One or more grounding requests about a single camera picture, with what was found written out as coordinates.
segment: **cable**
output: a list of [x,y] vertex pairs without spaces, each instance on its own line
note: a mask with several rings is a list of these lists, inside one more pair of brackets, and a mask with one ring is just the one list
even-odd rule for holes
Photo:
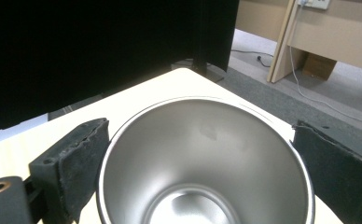
[[260,64],[262,64],[262,66],[264,66],[264,67],[271,67],[270,65],[264,64],[263,61],[261,60],[261,58],[262,58],[262,57],[258,56],[258,57],[257,57],[257,60],[260,62]]
[[[240,52],[240,53],[256,53],[256,54],[263,54],[263,55],[268,55],[268,56],[271,56],[273,57],[273,55],[271,54],[268,54],[268,53],[264,53],[264,52],[257,52],[257,51],[244,51],[244,50],[239,50],[239,49],[232,49],[231,51],[234,51],[234,52]],[[264,67],[271,67],[270,65],[266,65],[263,63],[263,61],[261,60],[261,56],[257,56],[257,61],[260,62],[260,64],[262,64],[262,66]]]
[[244,50],[239,50],[239,49],[231,49],[230,51],[239,52],[239,53],[256,53],[256,54],[264,54],[264,55],[268,55],[268,56],[273,57],[273,55],[271,55],[271,54],[269,54],[269,53],[258,52],[258,51],[244,51]]
[[[298,22],[298,18],[299,18],[299,16],[300,16],[300,12],[303,10],[303,7],[304,7],[304,5],[301,5],[300,11],[298,12],[298,15],[297,15],[297,18],[295,19],[296,22]],[[296,32],[295,32],[296,30],[297,30],[297,25],[295,25],[294,33],[293,33],[293,35],[291,36],[291,41],[290,41],[290,43],[292,43],[292,39],[293,39],[292,37],[293,37],[294,34],[296,33]],[[319,104],[324,104],[324,105],[326,105],[327,107],[329,107],[329,108],[331,108],[332,110],[334,110],[334,111],[336,111],[336,112],[344,115],[344,116],[347,117],[347,118],[355,119],[355,120],[358,120],[358,121],[362,122],[362,119],[359,119],[359,118],[355,118],[355,117],[353,117],[353,116],[350,116],[350,115],[348,115],[348,114],[346,114],[346,113],[344,113],[344,112],[336,109],[335,107],[333,107],[332,105],[328,104],[327,102],[312,99],[312,98],[306,96],[305,94],[303,94],[303,93],[300,91],[299,81],[298,81],[297,75],[295,74],[295,65],[294,65],[294,59],[293,59],[293,56],[292,56],[292,47],[291,47],[291,46],[292,46],[292,45],[290,44],[290,45],[289,45],[289,55],[290,55],[290,57],[291,57],[292,74],[294,75],[294,78],[295,78],[295,80],[297,81],[297,87],[298,87],[298,92],[299,92],[299,94],[300,94],[301,96],[303,96],[304,98],[310,100],[310,101],[313,101],[313,102],[316,102],[316,103],[319,103]]]

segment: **white cable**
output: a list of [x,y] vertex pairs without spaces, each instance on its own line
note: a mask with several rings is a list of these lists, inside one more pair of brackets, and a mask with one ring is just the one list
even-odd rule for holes
[[[295,22],[298,22],[299,16],[300,16],[300,12],[303,10],[303,6],[304,6],[304,5],[301,5],[300,11],[298,12],[298,15],[297,15],[297,18],[295,19]],[[293,35],[296,33],[296,30],[297,30],[297,24],[295,24],[295,29],[294,29]],[[355,120],[358,120],[358,121],[362,122],[362,119],[358,119],[358,118],[355,118],[355,117],[350,116],[350,115],[348,115],[348,114],[345,114],[344,112],[341,112],[340,110],[336,109],[335,107],[333,107],[332,105],[328,104],[327,102],[312,99],[312,98],[306,96],[305,94],[303,94],[303,93],[300,91],[299,81],[298,81],[297,75],[295,74],[294,59],[293,59],[293,57],[292,57],[292,47],[291,47],[292,45],[291,45],[291,43],[292,43],[292,39],[293,39],[292,37],[293,37],[293,35],[291,36],[291,41],[290,41],[290,44],[289,44],[289,54],[290,54],[290,57],[291,57],[292,74],[294,75],[294,78],[295,78],[295,80],[297,81],[297,87],[298,87],[298,92],[299,92],[299,94],[300,94],[301,96],[303,96],[304,98],[310,100],[310,101],[313,101],[313,102],[316,102],[316,103],[319,103],[319,104],[324,104],[324,105],[328,106],[329,108],[331,108],[332,110],[334,110],[334,111],[336,111],[336,112],[344,115],[344,116],[347,117],[347,118],[355,119]]]

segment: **table surface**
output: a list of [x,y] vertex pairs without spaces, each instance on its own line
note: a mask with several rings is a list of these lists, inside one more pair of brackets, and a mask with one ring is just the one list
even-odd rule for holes
[[[181,68],[1,141],[0,177],[18,175],[25,179],[29,175],[28,163],[80,123],[107,118],[110,121],[109,135],[112,136],[126,120],[143,109],[165,100],[186,96],[215,97],[243,105],[270,120],[284,138],[293,138],[294,133],[289,124],[204,77]],[[341,223],[318,197],[315,197],[315,203],[314,223]],[[83,209],[80,223],[100,223],[94,195]]]

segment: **stainless steel bowl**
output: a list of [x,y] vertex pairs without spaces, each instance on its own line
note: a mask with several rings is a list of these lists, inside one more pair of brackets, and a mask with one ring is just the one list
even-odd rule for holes
[[310,179],[270,121],[241,105],[174,99],[127,121],[105,154],[104,223],[313,223]]

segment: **desk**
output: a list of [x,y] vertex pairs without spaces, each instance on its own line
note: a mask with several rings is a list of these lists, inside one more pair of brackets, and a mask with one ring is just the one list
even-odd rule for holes
[[292,72],[289,46],[297,67],[311,52],[362,68],[362,0],[331,0],[328,10],[304,7],[297,17],[299,11],[298,0],[240,2],[236,28],[277,41],[268,81]]
[[[185,68],[174,70],[140,85],[109,96],[97,103],[37,126],[0,142],[0,177],[29,175],[28,163],[39,156],[78,124],[98,118],[109,119],[109,135],[136,113],[155,103],[183,96],[211,96],[241,104],[268,118],[287,139],[293,138],[289,124],[226,91]],[[341,223],[332,211],[315,197],[315,223]],[[100,223],[95,196],[82,211],[80,223]]]

